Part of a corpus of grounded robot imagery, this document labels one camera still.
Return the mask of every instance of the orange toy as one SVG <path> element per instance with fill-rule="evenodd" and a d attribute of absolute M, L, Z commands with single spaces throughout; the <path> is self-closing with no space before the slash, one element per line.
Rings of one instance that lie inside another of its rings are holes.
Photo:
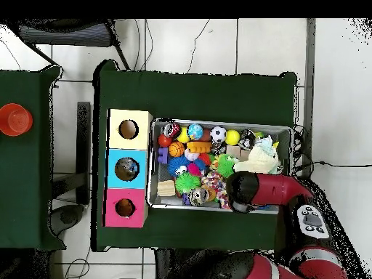
<path fill-rule="evenodd" d="M 0 131 L 8 136 L 26 133 L 32 122 L 32 115 L 21 105 L 11 102 L 0 108 Z"/>
<path fill-rule="evenodd" d="M 168 148 L 168 153 L 170 156 L 179 157 L 185 152 L 185 147 L 179 141 L 173 142 Z"/>
<path fill-rule="evenodd" d="M 187 144 L 190 153 L 209 153 L 211 152 L 212 144 L 210 142 L 194 141 Z"/>

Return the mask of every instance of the purple toy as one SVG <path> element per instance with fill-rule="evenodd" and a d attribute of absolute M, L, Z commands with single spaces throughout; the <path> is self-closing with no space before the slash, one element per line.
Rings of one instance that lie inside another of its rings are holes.
<path fill-rule="evenodd" d="M 159 163 L 168 163 L 168 148 L 167 147 L 160 147 L 158 156 Z"/>

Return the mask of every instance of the blue ball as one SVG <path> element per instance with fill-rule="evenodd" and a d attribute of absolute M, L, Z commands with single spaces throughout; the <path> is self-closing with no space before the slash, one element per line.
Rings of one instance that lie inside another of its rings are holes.
<path fill-rule="evenodd" d="M 191 124 L 187 128 L 187 134 L 191 140 L 199 140 L 203 136 L 203 127 L 199 124 Z"/>

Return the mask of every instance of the table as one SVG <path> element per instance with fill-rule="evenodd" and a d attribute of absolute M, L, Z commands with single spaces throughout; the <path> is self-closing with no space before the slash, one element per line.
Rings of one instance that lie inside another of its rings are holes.
<path fill-rule="evenodd" d="M 296 75 L 211 76 L 119 71 L 112 60 L 94 72 L 92 249 L 106 246 L 274 249 L 273 215 L 149 208 L 141 229 L 102 227 L 108 108 L 147 110 L 156 118 L 294 125 Z"/>

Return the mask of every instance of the hole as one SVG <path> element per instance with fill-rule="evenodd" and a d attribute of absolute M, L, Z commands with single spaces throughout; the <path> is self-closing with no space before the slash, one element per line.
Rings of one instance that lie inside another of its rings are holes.
<path fill-rule="evenodd" d="M 115 210 L 122 217 L 130 217 L 136 208 L 131 200 L 121 199 L 116 203 Z"/>
<path fill-rule="evenodd" d="M 122 181 L 133 181 L 140 172 L 140 165 L 130 157 L 120 158 L 115 165 L 115 174 Z"/>
<path fill-rule="evenodd" d="M 138 135 L 138 125 L 133 120 L 125 120 L 119 125 L 119 134 L 124 139 L 132 140 Z"/>

